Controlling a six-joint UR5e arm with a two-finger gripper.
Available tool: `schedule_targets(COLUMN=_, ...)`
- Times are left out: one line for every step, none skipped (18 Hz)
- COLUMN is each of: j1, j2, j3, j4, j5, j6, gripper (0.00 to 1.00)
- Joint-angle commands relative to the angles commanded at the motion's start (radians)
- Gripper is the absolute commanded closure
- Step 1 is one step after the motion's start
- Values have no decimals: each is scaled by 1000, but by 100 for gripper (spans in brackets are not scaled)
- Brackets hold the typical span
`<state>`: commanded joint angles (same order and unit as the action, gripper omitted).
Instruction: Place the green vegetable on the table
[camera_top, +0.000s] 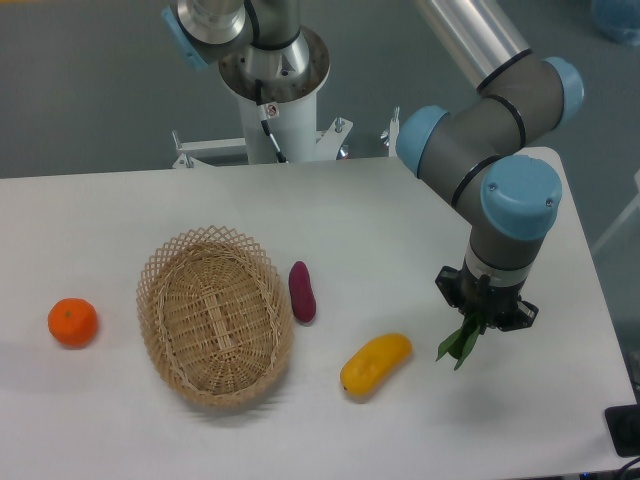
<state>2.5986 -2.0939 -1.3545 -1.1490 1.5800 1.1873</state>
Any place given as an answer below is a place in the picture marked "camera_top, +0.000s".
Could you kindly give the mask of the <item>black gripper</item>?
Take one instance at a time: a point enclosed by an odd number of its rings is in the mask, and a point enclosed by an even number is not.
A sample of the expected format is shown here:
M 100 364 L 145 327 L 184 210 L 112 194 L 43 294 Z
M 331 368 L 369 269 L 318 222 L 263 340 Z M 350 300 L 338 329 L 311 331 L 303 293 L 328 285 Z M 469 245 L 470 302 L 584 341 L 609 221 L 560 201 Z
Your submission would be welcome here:
M 503 332 L 530 328 L 539 312 L 521 297 L 525 281 L 498 286 L 486 273 L 472 273 L 466 263 L 460 270 L 443 266 L 435 283 L 448 305 L 465 317 L 479 314 L 485 328 Z

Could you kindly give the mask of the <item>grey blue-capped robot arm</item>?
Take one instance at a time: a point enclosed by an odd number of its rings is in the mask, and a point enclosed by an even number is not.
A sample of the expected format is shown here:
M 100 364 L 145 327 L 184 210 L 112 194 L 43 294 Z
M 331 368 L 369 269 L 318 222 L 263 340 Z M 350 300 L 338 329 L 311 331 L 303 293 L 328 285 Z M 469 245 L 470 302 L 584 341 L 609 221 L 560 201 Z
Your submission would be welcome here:
M 562 198 L 546 162 L 523 149 L 580 109 L 584 86 L 563 59 L 534 55 L 494 1 L 422 1 L 428 25 L 478 93 L 459 114 L 427 106 L 400 127 L 393 155 L 471 227 L 460 268 L 437 286 L 481 329 L 530 327 L 538 313 L 521 290 Z M 172 1 L 163 20 L 197 70 L 216 65 L 243 108 L 252 163 L 320 156 L 310 101 L 329 72 L 323 40 L 300 21 L 296 1 Z

